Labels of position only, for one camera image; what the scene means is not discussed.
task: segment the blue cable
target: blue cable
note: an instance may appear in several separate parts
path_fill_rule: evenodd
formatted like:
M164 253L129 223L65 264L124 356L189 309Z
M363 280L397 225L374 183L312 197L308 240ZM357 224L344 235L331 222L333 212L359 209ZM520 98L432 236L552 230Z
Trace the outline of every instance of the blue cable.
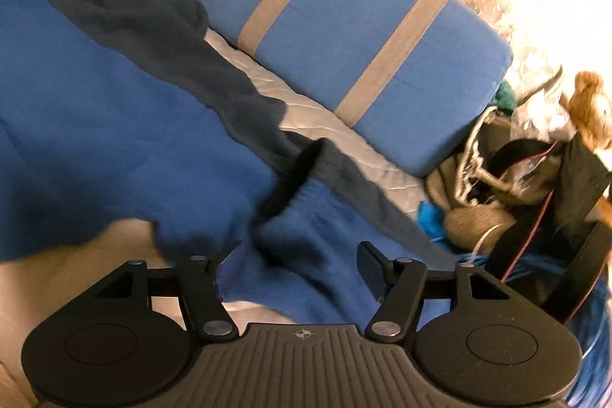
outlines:
M483 266L485 255L461 254L459 261ZM540 255L524 255L517 263L509 280L537 271L561 275L565 269L553 258ZM578 378L565 398L570 408L596 408L608 406L612 401L610 372L610 311L607 300L610 289L603 279L580 307L568 328L576 336L583 351Z

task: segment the dark blue blanket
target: dark blue blanket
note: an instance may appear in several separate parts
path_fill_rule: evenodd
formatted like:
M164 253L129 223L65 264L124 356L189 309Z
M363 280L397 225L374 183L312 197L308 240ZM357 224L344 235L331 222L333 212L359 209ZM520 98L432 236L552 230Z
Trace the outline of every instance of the dark blue blanket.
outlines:
M139 218L169 261L242 240L228 299L360 326L360 241L452 268L331 142L279 130L206 30L196 0L0 0L2 260Z

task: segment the plastic bag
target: plastic bag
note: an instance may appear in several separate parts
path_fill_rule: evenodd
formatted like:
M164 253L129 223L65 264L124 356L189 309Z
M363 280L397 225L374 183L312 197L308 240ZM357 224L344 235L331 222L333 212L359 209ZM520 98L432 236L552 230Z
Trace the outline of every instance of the plastic bag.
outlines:
M510 119L510 140L537 139L552 144L573 138L576 129L560 103L562 82L561 68L547 88L536 92L514 110ZM506 172L503 180L512 186L511 192L522 203L537 204L553 188L560 163L554 156L527 159Z

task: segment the teal cloth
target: teal cloth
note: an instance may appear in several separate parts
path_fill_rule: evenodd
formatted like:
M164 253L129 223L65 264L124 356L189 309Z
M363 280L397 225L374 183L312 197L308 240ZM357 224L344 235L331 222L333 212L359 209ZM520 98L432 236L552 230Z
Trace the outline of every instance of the teal cloth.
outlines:
M518 101L516 100L516 94L512 90L510 83L502 80L500 83L500 87L495 92L495 95L489 102L489 106L497 106L501 109L507 109L509 111L514 111L518 106Z

